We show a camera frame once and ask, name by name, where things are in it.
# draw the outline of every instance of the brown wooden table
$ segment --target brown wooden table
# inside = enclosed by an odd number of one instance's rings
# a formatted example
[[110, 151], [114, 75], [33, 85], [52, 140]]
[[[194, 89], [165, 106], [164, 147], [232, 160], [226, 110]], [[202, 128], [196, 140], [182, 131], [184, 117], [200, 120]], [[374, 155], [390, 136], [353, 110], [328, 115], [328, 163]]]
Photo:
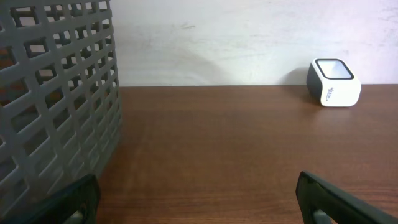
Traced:
[[302, 223], [301, 170], [398, 217], [398, 85], [324, 108], [305, 86], [121, 88], [99, 223]]

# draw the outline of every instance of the table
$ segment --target table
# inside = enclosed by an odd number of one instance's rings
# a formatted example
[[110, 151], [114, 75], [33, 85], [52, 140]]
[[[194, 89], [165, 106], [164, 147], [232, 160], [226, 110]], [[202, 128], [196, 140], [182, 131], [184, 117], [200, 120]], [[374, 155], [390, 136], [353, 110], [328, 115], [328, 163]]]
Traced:
[[398, 85], [351, 108], [305, 86], [121, 88], [98, 223], [302, 223], [301, 170], [398, 217]]

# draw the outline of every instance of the small white device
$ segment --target small white device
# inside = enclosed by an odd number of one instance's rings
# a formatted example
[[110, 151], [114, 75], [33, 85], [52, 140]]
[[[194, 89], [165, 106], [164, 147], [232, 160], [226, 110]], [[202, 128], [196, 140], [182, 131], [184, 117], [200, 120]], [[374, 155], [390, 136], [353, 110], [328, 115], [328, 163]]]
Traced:
[[310, 94], [323, 106], [353, 106], [361, 93], [361, 82], [337, 58], [316, 58], [307, 75]]

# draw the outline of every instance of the gray side panel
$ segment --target gray side panel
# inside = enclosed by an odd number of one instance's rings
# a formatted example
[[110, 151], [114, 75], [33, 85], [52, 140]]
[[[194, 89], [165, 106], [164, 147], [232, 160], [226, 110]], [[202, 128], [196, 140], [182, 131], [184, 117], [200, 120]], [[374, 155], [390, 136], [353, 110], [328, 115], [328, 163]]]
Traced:
[[0, 219], [88, 173], [119, 141], [109, 0], [0, 1]]
[[317, 72], [315, 71], [314, 67], [310, 66], [307, 75], [307, 88], [311, 95], [318, 100], [321, 100], [322, 95], [322, 82], [319, 79]]

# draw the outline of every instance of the lattice pattern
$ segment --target lattice pattern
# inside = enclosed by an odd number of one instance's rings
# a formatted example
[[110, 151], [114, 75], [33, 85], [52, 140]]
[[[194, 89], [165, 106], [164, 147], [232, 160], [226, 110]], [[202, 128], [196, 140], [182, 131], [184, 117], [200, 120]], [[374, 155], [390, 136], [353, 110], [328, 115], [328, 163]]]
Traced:
[[119, 139], [109, 0], [0, 1], [0, 217], [87, 173]]

